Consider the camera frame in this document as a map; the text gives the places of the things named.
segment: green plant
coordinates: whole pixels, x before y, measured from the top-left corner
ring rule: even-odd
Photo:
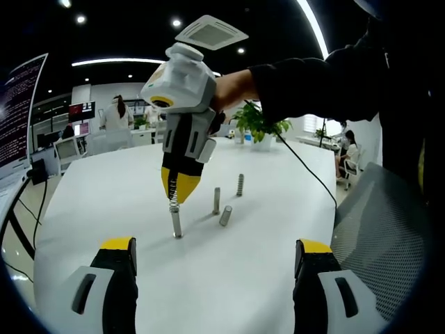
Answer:
[[[134,127],[140,127],[141,125],[146,125],[148,122],[144,117],[137,117],[134,119]]]
[[[326,137],[326,129],[325,130],[322,130],[322,129],[315,130],[314,137],[321,138],[322,136]]]
[[[238,121],[236,127],[241,133],[250,130],[254,143],[262,141],[266,134],[282,134],[292,127],[292,123],[288,120],[282,120],[275,124],[266,122],[261,109],[251,103],[247,103],[243,108],[240,108],[233,119]]]

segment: potted plant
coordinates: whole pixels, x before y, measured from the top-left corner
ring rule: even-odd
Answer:
[[[282,120],[275,124],[269,124],[263,117],[261,108],[253,103],[247,103],[240,108],[233,119],[237,120],[236,127],[243,134],[246,130],[250,130],[252,134],[252,149],[269,151],[272,137],[275,134],[287,132],[292,124],[288,120]]]
[[[139,130],[145,130],[145,128],[147,127],[148,122],[146,121],[145,117],[137,117],[134,120],[134,128],[136,129],[136,127]]]
[[[321,137],[325,138],[326,137],[326,129],[324,129],[324,130],[322,130],[322,129],[315,130],[314,137],[315,138],[321,138]]]

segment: black sleeve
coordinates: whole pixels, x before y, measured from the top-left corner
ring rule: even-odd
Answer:
[[[292,58],[250,71],[270,122],[307,113],[338,121],[371,120],[384,99],[388,72],[385,53],[369,31],[325,61]]]

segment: office floor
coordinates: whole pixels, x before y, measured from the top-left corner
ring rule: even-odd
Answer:
[[[60,177],[53,177],[48,181],[47,188],[47,196],[45,198],[45,202],[42,209],[42,217],[45,217],[45,212],[51,197],[56,190],[58,183],[60,182]],[[40,204],[43,197],[45,184],[33,185],[30,182],[26,189],[24,190],[21,200],[22,202],[37,216],[38,210],[40,208]],[[348,193],[352,190],[345,191],[344,184],[337,184],[337,202],[338,205],[346,198]],[[19,220],[26,236],[33,243],[33,232],[35,228],[35,219],[31,216],[31,214],[25,209],[25,207],[18,202],[15,209],[15,214],[17,215],[17,219]],[[39,228],[36,232],[36,237],[39,234]],[[9,263],[11,266],[27,273],[31,279],[33,279],[33,261],[28,256],[24,247],[19,242],[17,235],[14,230],[8,224],[6,228],[5,237],[3,239],[2,245],[2,255],[4,260]],[[33,284],[29,281],[29,279],[21,274],[18,271],[10,269],[11,278],[15,281],[18,290],[22,293],[22,296],[25,298],[25,301],[28,303],[30,309],[35,311],[35,300],[34,300],[34,292],[33,292]]]

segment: metal rod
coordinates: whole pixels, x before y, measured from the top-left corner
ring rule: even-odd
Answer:
[[[221,226],[227,226],[227,224],[229,223],[231,213],[232,213],[232,207],[230,205],[227,205],[224,208],[224,212],[222,213],[221,218],[220,218]]]
[[[177,210],[171,209],[170,213],[172,214],[173,220],[173,237],[180,239],[182,238],[182,230],[181,230],[181,221],[179,220],[179,208]]]
[[[220,214],[220,198],[221,198],[221,188],[215,188],[215,198],[213,199],[213,214]]]
[[[244,186],[244,174],[240,174],[238,176],[238,189],[236,190],[237,196],[243,195],[243,186]]]

